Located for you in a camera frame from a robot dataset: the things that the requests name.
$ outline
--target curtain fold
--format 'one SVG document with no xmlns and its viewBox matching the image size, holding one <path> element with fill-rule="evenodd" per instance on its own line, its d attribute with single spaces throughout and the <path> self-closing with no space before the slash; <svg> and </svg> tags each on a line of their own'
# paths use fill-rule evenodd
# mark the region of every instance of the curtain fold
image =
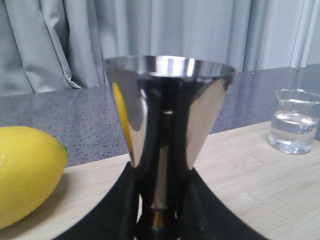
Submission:
<svg viewBox="0 0 320 240">
<path fill-rule="evenodd" d="M 184 56 L 239 72 L 320 63 L 319 7 L 320 0 L 0 0 L 0 96 L 105 86 L 103 60 L 124 55 Z"/>
</svg>

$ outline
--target stainless steel jigger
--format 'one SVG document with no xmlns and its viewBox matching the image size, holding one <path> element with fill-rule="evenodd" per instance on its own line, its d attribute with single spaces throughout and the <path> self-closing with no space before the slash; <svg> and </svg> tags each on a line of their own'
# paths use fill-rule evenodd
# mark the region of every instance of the stainless steel jigger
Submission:
<svg viewBox="0 0 320 240">
<path fill-rule="evenodd" d="M 136 238 L 177 239 L 177 206 L 235 70 L 178 56 L 115 57 L 105 66 L 142 198 Z"/>
</svg>

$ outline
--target speckled countertop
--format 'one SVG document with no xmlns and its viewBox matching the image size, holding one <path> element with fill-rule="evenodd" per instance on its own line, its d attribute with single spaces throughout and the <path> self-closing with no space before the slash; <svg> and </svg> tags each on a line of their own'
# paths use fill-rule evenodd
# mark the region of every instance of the speckled countertop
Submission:
<svg viewBox="0 0 320 240">
<path fill-rule="evenodd" d="M 275 90 L 283 88 L 320 93 L 320 64 L 237 73 L 211 133 L 270 120 Z M 108 87 L 2 96 L 0 126 L 13 125 L 59 139 L 69 152 L 68 167 L 128 152 Z"/>
</svg>

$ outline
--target wooden cutting board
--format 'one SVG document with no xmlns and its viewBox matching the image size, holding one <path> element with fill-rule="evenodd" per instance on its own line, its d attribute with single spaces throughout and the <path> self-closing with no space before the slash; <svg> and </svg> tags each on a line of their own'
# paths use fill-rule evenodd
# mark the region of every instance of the wooden cutting board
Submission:
<svg viewBox="0 0 320 240">
<path fill-rule="evenodd" d="M 209 135 L 195 168 L 239 218 L 272 240 L 320 239 L 320 142 L 292 155 L 267 141 L 270 122 Z M 53 194 L 33 213 L 0 230 L 0 240 L 50 240 L 109 191 L 129 156 L 66 168 Z"/>
</svg>

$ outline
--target glass of water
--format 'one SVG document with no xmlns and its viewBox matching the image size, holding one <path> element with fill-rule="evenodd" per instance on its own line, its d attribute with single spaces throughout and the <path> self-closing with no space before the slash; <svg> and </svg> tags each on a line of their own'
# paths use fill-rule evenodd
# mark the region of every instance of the glass of water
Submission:
<svg viewBox="0 0 320 240">
<path fill-rule="evenodd" d="M 278 106 L 272 116 L 269 143 L 290 154 L 310 151 L 320 117 L 320 95 L 302 89 L 276 91 Z"/>
</svg>

